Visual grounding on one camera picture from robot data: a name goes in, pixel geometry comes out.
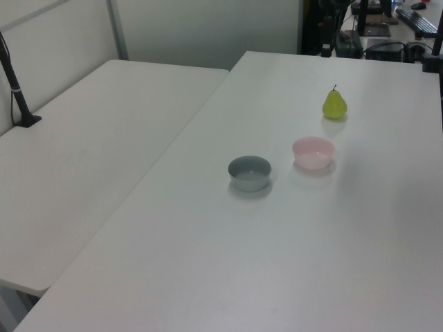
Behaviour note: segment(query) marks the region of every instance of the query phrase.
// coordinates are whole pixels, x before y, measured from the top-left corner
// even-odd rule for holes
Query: green pear
[[[328,93],[325,103],[323,104],[322,110],[326,118],[339,119],[345,116],[347,111],[346,102],[335,89],[336,86],[337,85]]]

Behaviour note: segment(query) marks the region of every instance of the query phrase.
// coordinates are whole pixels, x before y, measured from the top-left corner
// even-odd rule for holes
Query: bowl rim
[[[233,172],[232,172],[232,166],[233,166],[235,163],[240,162],[241,159],[249,159],[249,160],[250,160],[250,159],[255,159],[255,162],[264,165],[264,166],[266,167],[266,171],[265,171],[265,172],[262,172],[262,173],[263,173],[263,177],[260,177],[260,178],[254,179],[254,180],[244,180],[244,179],[237,178],[236,176],[238,175],[238,173],[233,173]],[[269,176],[269,174],[271,173],[271,170],[272,170],[272,166],[271,166],[270,162],[267,161],[265,158],[263,158],[263,157],[259,157],[259,156],[241,156],[241,157],[238,157],[238,158],[232,160],[232,161],[229,163],[229,166],[228,166],[228,173],[229,173],[229,175],[232,176],[236,181],[244,181],[244,182],[256,182],[256,181],[261,181],[263,178],[266,178],[266,177]]]
[[[326,138],[323,138],[323,137],[319,137],[319,136],[305,136],[305,137],[302,137],[302,138],[297,139],[297,140],[292,144],[292,152],[293,152],[293,154],[294,154],[294,155],[297,155],[297,156],[300,157],[300,158],[303,158],[303,159],[310,159],[310,158],[306,157],[304,154],[298,154],[298,153],[295,151],[295,149],[294,149],[297,143],[300,144],[300,141],[301,141],[301,140],[320,140],[320,141],[322,141],[323,143],[326,143],[326,145],[329,145],[329,147],[332,148],[331,153],[330,153],[330,154],[328,153],[328,155],[325,156],[325,157],[323,157],[323,158],[321,158],[321,160],[322,160],[322,159],[326,159],[326,158],[331,158],[332,155],[335,153],[335,146],[334,146],[334,144],[332,144],[332,142],[331,142],[330,140],[328,140],[328,139],[326,139]]]

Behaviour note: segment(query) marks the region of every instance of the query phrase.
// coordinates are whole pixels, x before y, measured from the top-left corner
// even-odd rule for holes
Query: black cable
[[[5,46],[6,52],[8,54],[9,61],[11,61],[11,54],[9,53],[8,45],[7,45],[5,39],[3,38],[3,35],[1,33],[0,33],[0,39],[1,39],[2,44]]]
[[[11,61],[11,54],[9,53],[9,48],[8,45],[5,41],[5,39],[3,38],[3,35],[0,33],[0,39],[2,44],[5,46],[6,52],[8,54],[8,58],[9,61]],[[14,122],[14,93],[11,91],[11,121],[12,121],[12,126],[15,127],[15,122]]]
[[[13,113],[13,104],[14,104],[14,93],[12,93],[11,91],[11,121],[12,121],[12,126],[15,127],[15,122],[14,122],[14,113]]]
[[[348,17],[347,17],[347,19],[345,19],[345,21],[343,21],[343,23],[341,24],[341,26],[343,27],[343,24],[348,20],[348,19],[350,19],[351,18],[351,16],[352,16],[352,14],[351,15],[349,15]]]
[[[367,49],[365,49],[365,50],[363,51],[363,54],[365,54],[366,51],[368,51],[368,50],[374,50],[374,49],[379,48],[379,47],[383,47],[383,46],[387,46],[387,45],[395,45],[395,44],[403,45],[403,47],[406,46],[405,43],[402,43],[402,42],[400,42],[400,41],[394,41],[394,42],[392,41],[392,42],[389,42],[389,43],[380,43],[380,44],[377,44],[377,45],[374,45],[374,46],[368,47]]]

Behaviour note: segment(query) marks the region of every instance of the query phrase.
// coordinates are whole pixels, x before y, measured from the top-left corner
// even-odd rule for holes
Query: white table
[[[0,138],[0,284],[42,295],[227,71],[110,61]]]
[[[406,0],[402,5],[404,10],[410,10],[410,5],[413,3],[417,3],[419,0]],[[438,28],[438,24],[440,22],[440,15],[442,14],[443,9],[443,0],[431,0],[426,2],[426,9],[417,10],[417,12],[430,21],[436,28]],[[351,8],[347,9],[345,19],[347,19],[351,15]],[[398,14],[392,14],[393,17],[398,18]],[[352,30],[352,20],[354,16],[350,17],[347,21],[343,23],[341,30]],[[357,29],[357,20],[354,24],[354,29]],[[409,28],[402,20],[399,19],[399,23],[395,25],[389,26],[391,37],[360,37],[361,44],[363,49],[366,49],[366,45],[368,43],[369,38],[377,38],[377,39],[396,39],[403,43],[411,42],[414,40],[414,30]],[[433,47],[434,39],[433,38],[424,38],[425,42],[431,48]]]
[[[439,331],[441,131],[419,66],[246,53],[16,332]],[[336,146],[317,174],[309,135]],[[230,186],[247,154],[271,187]]]

